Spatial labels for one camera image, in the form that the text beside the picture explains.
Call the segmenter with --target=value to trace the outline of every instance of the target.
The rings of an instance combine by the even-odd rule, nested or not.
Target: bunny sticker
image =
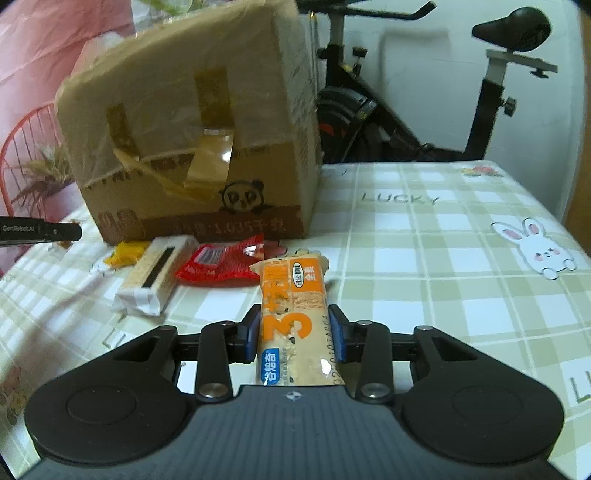
[[[577,268],[570,252],[548,238],[542,224],[533,218],[523,220],[524,231],[499,222],[491,227],[501,237],[517,245],[525,263],[548,280],[556,280],[562,270]]]

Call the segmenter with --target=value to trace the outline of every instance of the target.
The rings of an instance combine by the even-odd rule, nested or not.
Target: packing tape
[[[203,128],[234,129],[226,69],[204,70],[194,78]]]
[[[182,186],[140,161],[122,103],[107,109],[107,122],[115,145],[113,152],[126,170],[139,170],[155,178],[168,194],[187,200],[210,202],[228,181],[234,143],[234,118],[228,75],[224,67],[196,73],[194,80],[203,132],[197,140]]]
[[[139,157],[139,150],[131,135],[131,129],[129,128],[123,103],[118,103],[107,109],[107,124],[109,125],[109,134],[111,135],[115,148],[132,157]]]

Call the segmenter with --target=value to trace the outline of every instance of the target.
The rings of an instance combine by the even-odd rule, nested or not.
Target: white snack package
[[[155,238],[115,294],[113,310],[158,316],[176,284],[175,272],[197,249],[193,236]]]

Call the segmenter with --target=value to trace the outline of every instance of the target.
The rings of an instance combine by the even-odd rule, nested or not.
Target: snack bar wrapper
[[[262,319],[257,383],[279,386],[343,385],[336,370],[324,273],[319,254],[263,260]]]
[[[192,236],[155,238],[115,293],[116,312],[158,316],[176,284],[174,273],[197,248]]]

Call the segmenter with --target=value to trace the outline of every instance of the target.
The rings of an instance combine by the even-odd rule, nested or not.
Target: checkered tablecloth
[[[179,287],[164,318],[121,319],[110,305],[127,272],[91,274],[108,247],[86,210],[72,218],[84,234],[63,258],[37,245],[0,281],[0,451],[16,475],[38,458],[22,408],[43,382],[162,322],[197,332],[260,301],[258,287]],[[507,226],[497,233],[495,222]],[[534,234],[542,252],[516,238]],[[329,300],[350,320],[403,333],[434,325],[550,386],[566,411],[551,460],[573,479],[591,473],[591,262],[498,166],[324,167],[309,238],[284,243],[329,258]],[[558,250],[576,269],[538,273]],[[194,371],[183,368],[182,390]],[[396,364],[395,374],[397,388],[408,388],[408,367]],[[253,367],[234,365],[232,376],[237,388]]]

